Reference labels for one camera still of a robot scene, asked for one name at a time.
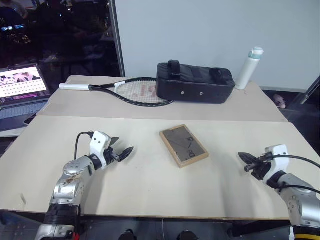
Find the wooden frame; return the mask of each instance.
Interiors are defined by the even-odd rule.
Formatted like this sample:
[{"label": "wooden frame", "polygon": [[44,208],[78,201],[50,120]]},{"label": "wooden frame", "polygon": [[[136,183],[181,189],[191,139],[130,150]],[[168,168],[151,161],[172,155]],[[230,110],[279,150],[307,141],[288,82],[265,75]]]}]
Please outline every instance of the wooden frame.
[{"label": "wooden frame", "polygon": [[[178,153],[176,152],[176,150],[173,148],[173,146],[170,144],[169,140],[166,138],[164,132],[168,131],[168,130],[175,130],[175,129],[179,129],[179,128],[185,128],[185,130],[191,135],[191,137],[193,138],[193,141],[195,141],[198,146],[201,148],[201,150],[203,151],[202,154],[200,155],[196,155],[188,160],[181,160]],[[180,168],[183,168],[185,166],[188,166],[190,164],[193,164],[197,161],[200,161],[202,159],[205,159],[209,156],[208,151],[204,148],[204,146],[199,142],[199,140],[191,133],[191,131],[187,128],[187,126],[185,124],[179,125],[179,126],[175,126],[166,130],[163,130],[160,132],[160,137],[162,138],[165,146],[169,149],[169,152],[171,153],[171,155],[173,156],[174,160],[176,161],[176,163],[178,164],[178,166]]]}]

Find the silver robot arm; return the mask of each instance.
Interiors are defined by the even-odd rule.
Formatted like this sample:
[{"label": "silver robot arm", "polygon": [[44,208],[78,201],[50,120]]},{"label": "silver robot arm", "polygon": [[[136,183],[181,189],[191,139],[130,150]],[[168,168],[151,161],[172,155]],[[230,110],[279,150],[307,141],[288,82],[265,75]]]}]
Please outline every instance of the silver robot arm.
[{"label": "silver robot arm", "polygon": [[246,172],[252,170],[251,174],[256,179],[275,189],[286,203],[295,239],[318,237],[320,235],[320,200],[314,191],[303,189],[303,187],[313,189],[310,184],[285,172],[289,164],[289,157],[285,156],[288,155],[286,145],[267,147],[265,154],[258,158],[246,152],[238,154],[247,164],[244,170]]},{"label": "silver robot arm", "polygon": [[113,152],[113,145],[119,138],[109,137],[103,132],[88,132],[92,138],[90,155],[68,162],[63,168],[42,224],[35,240],[77,238],[80,204],[88,183],[99,169],[105,169],[114,161],[121,162],[132,152],[127,148],[122,154]]}]

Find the white grip tape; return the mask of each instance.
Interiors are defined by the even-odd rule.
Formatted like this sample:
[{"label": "white grip tape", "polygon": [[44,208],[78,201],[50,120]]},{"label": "white grip tape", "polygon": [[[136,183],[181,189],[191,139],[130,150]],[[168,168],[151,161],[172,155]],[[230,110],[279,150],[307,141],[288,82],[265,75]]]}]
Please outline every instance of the white grip tape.
[{"label": "white grip tape", "polygon": [[78,91],[89,91],[88,84],[65,84],[60,83],[59,88],[61,90],[78,90]]}]

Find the black bag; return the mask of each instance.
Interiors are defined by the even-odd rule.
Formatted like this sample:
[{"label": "black bag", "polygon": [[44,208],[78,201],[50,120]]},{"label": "black bag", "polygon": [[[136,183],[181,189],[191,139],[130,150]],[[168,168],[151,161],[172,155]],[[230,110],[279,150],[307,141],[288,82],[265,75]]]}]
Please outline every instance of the black bag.
[{"label": "black bag", "polygon": [[176,60],[157,66],[156,94],[162,99],[223,104],[235,85],[225,68],[183,65]]}]

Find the racket strings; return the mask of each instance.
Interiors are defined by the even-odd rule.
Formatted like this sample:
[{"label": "racket strings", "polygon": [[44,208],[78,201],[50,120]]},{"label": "racket strings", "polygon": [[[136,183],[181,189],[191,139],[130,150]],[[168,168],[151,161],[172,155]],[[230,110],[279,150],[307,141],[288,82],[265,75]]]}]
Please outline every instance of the racket strings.
[{"label": "racket strings", "polygon": [[167,100],[156,94],[156,81],[139,80],[119,85],[114,90],[122,97],[140,103],[162,103]]}]

